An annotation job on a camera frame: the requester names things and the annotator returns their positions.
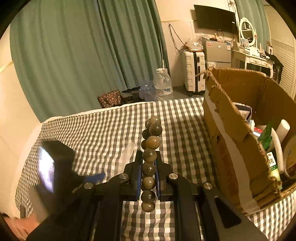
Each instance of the cardboard box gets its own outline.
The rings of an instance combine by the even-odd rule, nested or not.
[[[244,214],[268,208],[296,190],[296,180],[271,177],[266,152],[254,138],[233,102],[252,107],[255,125],[273,120],[290,124],[282,142],[296,134],[296,103],[265,74],[244,69],[213,69],[205,75],[204,120],[218,177],[218,187]]]

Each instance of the white shutter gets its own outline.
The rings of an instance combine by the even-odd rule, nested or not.
[[[294,36],[290,29],[271,6],[264,6],[266,11],[273,54],[284,65],[280,86],[294,98],[295,89],[295,46]]]

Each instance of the patterned bag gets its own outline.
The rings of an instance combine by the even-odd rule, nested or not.
[[[114,106],[121,106],[122,101],[119,90],[111,91],[97,97],[102,108],[109,108]]]

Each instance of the phone screen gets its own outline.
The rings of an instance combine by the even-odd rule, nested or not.
[[[54,161],[42,147],[39,148],[38,171],[45,188],[53,192]]]

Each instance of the metal screw head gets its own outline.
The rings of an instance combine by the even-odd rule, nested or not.
[[[127,179],[128,175],[126,173],[121,173],[121,174],[119,174],[119,178],[120,179]]]
[[[91,189],[94,185],[92,183],[85,183],[84,188],[85,189]]]
[[[169,177],[170,179],[177,179],[177,178],[178,178],[178,174],[171,173],[171,174],[169,174],[168,177]]]
[[[213,185],[211,183],[204,183],[204,188],[211,190],[213,188]]]

